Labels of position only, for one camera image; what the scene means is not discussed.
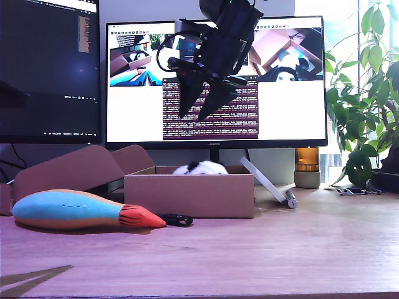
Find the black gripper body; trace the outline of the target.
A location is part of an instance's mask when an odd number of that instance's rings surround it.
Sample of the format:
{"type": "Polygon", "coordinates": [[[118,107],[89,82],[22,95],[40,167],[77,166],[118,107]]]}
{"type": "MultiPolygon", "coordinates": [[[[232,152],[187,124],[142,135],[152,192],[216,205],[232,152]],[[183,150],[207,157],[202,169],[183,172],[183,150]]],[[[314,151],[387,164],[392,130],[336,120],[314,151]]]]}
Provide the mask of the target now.
{"type": "Polygon", "coordinates": [[[208,83],[229,82],[246,85],[247,80],[238,72],[254,40],[254,26],[234,22],[231,25],[211,27],[199,22],[177,22],[175,36],[186,36],[199,45],[188,59],[170,57],[168,70],[197,70],[208,83]]]}

